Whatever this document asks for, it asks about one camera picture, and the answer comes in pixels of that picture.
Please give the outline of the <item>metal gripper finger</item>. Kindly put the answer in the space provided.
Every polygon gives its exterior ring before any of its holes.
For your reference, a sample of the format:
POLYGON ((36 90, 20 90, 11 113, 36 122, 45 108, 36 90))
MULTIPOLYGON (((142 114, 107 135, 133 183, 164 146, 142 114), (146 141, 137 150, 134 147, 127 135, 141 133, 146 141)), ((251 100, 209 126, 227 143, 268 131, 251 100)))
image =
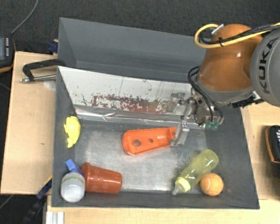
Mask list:
POLYGON ((181 130, 181 124, 178 123, 174 133, 172 134, 173 138, 169 142, 171 146, 175 146, 177 144, 177 141, 178 141, 179 136, 180 136, 180 130, 181 130))
POLYGON ((175 145, 184 145, 186 138, 188 136, 190 129, 187 126, 186 122, 181 122, 176 130, 176 141, 175 145))

